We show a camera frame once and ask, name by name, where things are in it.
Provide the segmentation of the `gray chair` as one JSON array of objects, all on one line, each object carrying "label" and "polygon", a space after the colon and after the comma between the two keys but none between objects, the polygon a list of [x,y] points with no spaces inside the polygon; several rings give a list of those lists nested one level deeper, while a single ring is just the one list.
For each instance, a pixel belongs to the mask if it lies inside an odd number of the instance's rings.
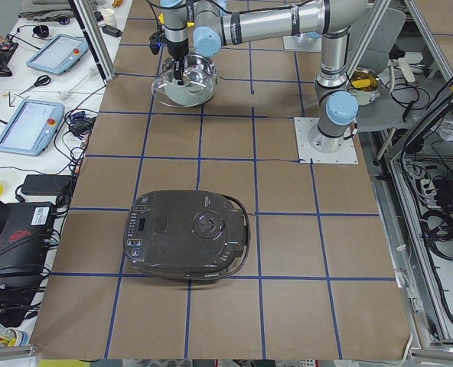
[{"label": "gray chair", "polygon": [[371,38],[357,67],[372,70],[375,74],[382,73],[389,62],[389,53],[403,28],[406,20],[404,12],[388,8],[376,32]]}]

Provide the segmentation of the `black handled scissors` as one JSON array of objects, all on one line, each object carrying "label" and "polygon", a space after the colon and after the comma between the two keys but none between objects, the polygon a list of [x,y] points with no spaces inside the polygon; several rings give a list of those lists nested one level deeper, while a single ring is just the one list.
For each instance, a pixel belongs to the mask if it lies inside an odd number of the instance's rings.
[{"label": "black handled scissors", "polygon": [[49,75],[44,74],[40,75],[28,88],[23,90],[21,94],[27,93],[35,88],[41,87],[41,86],[47,86],[51,83],[52,79]]}]

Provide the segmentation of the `white paper cup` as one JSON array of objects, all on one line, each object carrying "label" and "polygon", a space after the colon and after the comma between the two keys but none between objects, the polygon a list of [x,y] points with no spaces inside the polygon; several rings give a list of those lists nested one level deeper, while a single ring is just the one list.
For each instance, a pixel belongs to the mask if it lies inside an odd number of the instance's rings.
[{"label": "white paper cup", "polygon": [[115,27],[117,25],[116,13],[113,8],[104,8],[101,10],[101,15],[106,25]]}]

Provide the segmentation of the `black round object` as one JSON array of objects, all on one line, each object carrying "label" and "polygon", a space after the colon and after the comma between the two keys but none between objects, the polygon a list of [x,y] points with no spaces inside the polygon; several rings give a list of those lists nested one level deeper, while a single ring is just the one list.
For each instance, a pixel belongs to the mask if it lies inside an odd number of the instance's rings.
[{"label": "black round object", "polygon": [[37,38],[46,39],[50,36],[49,27],[47,25],[36,25],[32,28],[33,35]]}]

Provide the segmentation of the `small pot with yellow items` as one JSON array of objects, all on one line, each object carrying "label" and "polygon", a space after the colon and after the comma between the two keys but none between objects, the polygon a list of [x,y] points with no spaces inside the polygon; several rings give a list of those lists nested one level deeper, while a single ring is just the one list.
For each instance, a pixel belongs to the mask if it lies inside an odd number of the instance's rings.
[{"label": "small pot with yellow items", "polygon": [[380,79],[372,70],[357,68],[347,89],[356,98],[359,106],[367,106],[380,97]]}]

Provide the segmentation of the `black power adapter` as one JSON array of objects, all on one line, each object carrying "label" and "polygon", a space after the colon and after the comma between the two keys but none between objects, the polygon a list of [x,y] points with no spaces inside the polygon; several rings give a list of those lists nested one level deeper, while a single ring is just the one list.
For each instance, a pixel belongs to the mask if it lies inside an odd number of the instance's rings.
[{"label": "black power adapter", "polygon": [[70,184],[70,175],[29,174],[21,192],[26,196],[56,196]]}]

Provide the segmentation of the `black computer box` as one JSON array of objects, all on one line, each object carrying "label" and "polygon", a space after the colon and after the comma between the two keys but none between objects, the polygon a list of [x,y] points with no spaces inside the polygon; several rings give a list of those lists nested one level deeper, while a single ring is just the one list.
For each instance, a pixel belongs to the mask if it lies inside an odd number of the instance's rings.
[{"label": "black computer box", "polygon": [[56,214],[50,202],[0,207],[0,274],[43,270]]}]

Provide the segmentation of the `dark brown rice cooker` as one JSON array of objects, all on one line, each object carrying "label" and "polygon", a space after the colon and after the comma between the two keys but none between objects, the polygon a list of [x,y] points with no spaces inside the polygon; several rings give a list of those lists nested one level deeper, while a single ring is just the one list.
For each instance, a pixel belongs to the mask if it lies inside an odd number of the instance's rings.
[{"label": "dark brown rice cooker", "polygon": [[132,267],[164,279],[213,281],[249,254],[249,215],[237,199],[204,190],[156,190],[132,204],[123,250]]}]

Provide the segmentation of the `aluminium frame post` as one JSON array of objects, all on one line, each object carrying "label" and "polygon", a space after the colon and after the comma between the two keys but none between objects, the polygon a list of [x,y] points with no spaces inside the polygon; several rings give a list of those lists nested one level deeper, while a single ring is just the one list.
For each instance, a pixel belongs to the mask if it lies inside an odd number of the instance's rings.
[{"label": "aluminium frame post", "polygon": [[89,45],[90,53],[93,56],[101,79],[106,82],[112,80],[115,77],[115,68],[90,2],[85,0],[68,0],[68,3]]}]

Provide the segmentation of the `upper blue teach pendant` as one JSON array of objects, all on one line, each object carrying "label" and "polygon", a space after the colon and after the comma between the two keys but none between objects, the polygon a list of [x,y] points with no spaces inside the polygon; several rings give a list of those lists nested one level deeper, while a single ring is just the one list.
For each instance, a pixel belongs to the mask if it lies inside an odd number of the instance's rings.
[{"label": "upper blue teach pendant", "polygon": [[49,44],[33,55],[26,65],[59,75],[73,68],[88,50],[89,45],[84,37],[57,34]]}]

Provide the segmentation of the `lower blue teach pendant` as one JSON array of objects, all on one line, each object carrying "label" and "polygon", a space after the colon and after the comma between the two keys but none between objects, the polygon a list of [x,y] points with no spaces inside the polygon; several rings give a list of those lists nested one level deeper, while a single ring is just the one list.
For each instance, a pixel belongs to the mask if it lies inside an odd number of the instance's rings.
[{"label": "lower blue teach pendant", "polygon": [[64,113],[62,103],[24,99],[0,134],[0,152],[38,156],[50,144]]}]

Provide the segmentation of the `blue teach pendant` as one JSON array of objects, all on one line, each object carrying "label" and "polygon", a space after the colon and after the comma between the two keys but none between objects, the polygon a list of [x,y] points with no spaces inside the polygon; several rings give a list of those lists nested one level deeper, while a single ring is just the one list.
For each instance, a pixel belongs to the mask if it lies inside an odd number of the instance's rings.
[{"label": "blue teach pendant", "polygon": [[84,37],[57,34],[49,44],[33,55],[26,65],[59,75],[73,68],[88,50],[89,45]]},{"label": "blue teach pendant", "polygon": [[0,152],[38,156],[50,144],[64,113],[62,103],[24,99],[0,134]]}]

